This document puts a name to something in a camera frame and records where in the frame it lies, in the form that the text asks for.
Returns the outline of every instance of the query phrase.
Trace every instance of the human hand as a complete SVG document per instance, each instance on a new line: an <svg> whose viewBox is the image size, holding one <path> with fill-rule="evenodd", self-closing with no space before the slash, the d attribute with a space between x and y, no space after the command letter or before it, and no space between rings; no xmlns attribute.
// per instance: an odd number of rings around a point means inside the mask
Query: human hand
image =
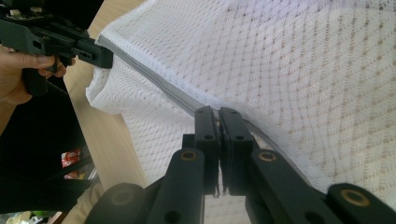
<svg viewBox="0 0 396 224"><path fill-rule="evenodd" d="M64 76L66 68L59 61L56 73L45 70L54 63L54 56L31 55L0 47L0 102L20 105L32 98L21 79L23 68L35 68L38 74L46 78Z"/></svg>

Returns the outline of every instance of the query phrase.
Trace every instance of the light wood surface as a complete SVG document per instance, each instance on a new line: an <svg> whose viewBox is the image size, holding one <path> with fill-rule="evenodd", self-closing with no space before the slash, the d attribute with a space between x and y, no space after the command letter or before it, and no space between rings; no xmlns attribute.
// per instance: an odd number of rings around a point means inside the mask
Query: light wood surface
<svg viewBox="0 0 396 224"><path fill-rule="evenodd" d="M96 38L106 25L142 2L143 0L105 0L89 29L91 37ZM85 96L92 74L92 65L77 61L67 69L64 82L102 184L105 189L119 183L134 183L145 187L147 180L122 117L91 107Z"/></svg>

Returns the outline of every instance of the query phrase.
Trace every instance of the white mesh fabric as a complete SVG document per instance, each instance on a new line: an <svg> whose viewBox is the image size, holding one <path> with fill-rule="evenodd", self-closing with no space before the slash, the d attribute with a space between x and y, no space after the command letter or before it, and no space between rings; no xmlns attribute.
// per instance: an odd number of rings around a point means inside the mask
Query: white mesh fabric
<svg viewBox="0 0 396 224"><path fill-rule="evenodd" d="M395 11L394 1L147 1L101 37L202 104L240 111L313 187L353 183L396 208ZM193 133L119 57L95 70L87 96L123 115L149 182ZM244 222L238 203L222 208L227 223ZM208 223L224 218L216 211Z"/></svg>

